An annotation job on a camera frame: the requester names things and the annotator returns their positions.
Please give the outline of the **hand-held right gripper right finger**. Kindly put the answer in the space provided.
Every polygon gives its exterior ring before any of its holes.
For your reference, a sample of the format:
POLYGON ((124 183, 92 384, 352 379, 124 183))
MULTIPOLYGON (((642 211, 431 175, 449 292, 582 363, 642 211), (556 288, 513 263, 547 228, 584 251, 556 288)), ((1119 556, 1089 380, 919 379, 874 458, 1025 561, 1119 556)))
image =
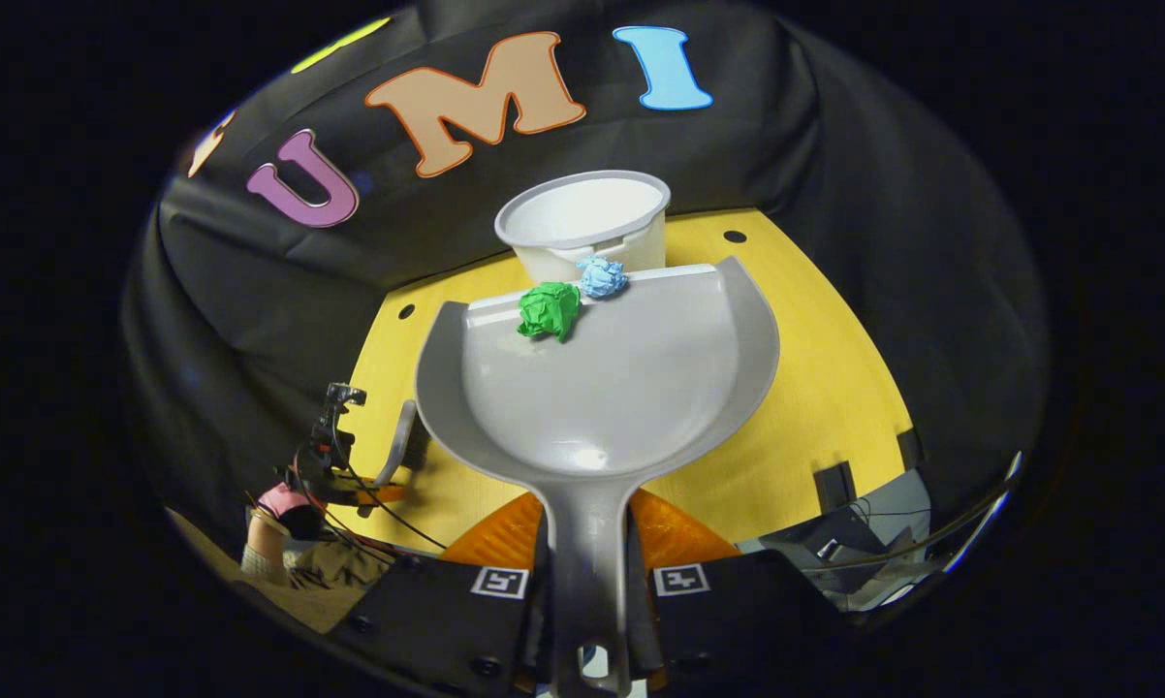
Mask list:
POLYGON ((628 653, 650 695, 843 695, 850 632, 783 554, 741 554, 636 491, 628 505, 628 653))

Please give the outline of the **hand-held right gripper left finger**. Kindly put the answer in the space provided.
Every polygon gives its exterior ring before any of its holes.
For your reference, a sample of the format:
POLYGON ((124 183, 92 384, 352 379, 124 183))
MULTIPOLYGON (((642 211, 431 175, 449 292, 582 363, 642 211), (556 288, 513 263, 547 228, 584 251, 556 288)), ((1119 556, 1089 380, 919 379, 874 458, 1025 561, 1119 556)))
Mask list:
POLYGON ((396 562, 336 626, 365 661, 444 695, 544 695, 535 555, 543 507, 516 496, 442 556, 396 562))

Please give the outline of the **green paper ball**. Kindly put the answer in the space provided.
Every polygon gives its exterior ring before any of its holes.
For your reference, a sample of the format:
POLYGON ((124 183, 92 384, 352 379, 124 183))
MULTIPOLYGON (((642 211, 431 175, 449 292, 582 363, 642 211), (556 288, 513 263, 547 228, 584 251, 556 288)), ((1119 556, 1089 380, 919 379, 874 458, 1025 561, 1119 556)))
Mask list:
POLYGON ((551 334, 559 343, 569 340, 582 309, 582 292, 566 282, 544 282, 518 299, 517 333, 524 337, 551 334))

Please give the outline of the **grey plastic dustpan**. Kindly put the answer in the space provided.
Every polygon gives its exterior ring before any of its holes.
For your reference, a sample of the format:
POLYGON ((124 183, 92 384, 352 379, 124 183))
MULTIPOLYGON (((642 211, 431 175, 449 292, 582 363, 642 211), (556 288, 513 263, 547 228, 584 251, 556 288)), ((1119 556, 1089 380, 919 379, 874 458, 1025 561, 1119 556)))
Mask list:
POLYGON ((750 419, 781 334, 733 256, 633 273, 585 302, 565 341, 518 323, 517 295, 446 301, 414 397, 437 445, 543 505, 555 698, 627 698, 627 505, 750 419))

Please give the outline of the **blue paper ball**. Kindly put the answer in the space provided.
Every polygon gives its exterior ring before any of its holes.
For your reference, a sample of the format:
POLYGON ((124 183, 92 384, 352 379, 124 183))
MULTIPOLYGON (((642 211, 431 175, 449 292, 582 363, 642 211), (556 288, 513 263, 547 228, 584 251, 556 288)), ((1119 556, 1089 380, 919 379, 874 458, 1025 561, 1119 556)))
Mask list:
POLYGON ((588 298, 616 296, 630 283, 624 273, 624 265, 599 255, 582 258, 577 263, 577 272, 580 292, 588 298))

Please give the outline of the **white plastic garbage bin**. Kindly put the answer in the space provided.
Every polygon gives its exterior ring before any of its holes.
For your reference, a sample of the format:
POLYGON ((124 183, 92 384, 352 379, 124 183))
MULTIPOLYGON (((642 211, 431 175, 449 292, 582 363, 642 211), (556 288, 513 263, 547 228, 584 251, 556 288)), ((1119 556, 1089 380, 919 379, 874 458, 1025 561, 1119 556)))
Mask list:
POLYGON ((500 207, 493 230, 534 284, 578 281, 599 256, 624 272, 668 265, 668 182, 648 172, 592 171, 552 178, 500 207))

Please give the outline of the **yellow wooden desktop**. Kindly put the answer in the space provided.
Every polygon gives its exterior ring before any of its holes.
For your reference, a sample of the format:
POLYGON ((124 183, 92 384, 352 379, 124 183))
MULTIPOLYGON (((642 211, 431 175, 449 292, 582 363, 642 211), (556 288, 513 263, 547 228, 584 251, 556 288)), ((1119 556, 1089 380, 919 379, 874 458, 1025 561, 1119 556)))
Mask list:
MULTIPOLYGON (((912 419, 896 380, 847 301, 785 233, 760 211, 725 210, 670 218, 666 240, 673 266, 741 260, 777 320, 781 364, 749 423, 701 460, 649 482, 650 493, 740 543, 818 516, 814 474, 822 468, 847 461, 861 495, 904 473, 897 439, 912 419)), ((384 467, 442 303, 529 284, 504 252, 384 297, 351 376, 368 400, 340 419, 356 436, 358 472, 377 475, 384 467)))

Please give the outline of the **black backdrop cloth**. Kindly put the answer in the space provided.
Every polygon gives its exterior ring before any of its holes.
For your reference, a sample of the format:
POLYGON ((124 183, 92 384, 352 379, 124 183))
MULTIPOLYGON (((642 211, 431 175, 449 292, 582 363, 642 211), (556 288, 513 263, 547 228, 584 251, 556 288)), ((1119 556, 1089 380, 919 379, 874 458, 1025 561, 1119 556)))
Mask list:
POLYGON ((153 204, 121 327, 139 459, 223 545, 384 297, 503 253, 497 209, 572 172, 654 172, 675 216, 760 207, 883 355, 940 512, 1039 432, 1047 304, 990 174, 880 72, 743 0, 415 0, 247 97, 219 138, 153 204), (447 119, 433 138, 456 162, 421 176, 394 111, 365 104, 405 71, 511 79, 495 45, 538 31, 578 122, 485 144, 447 119))

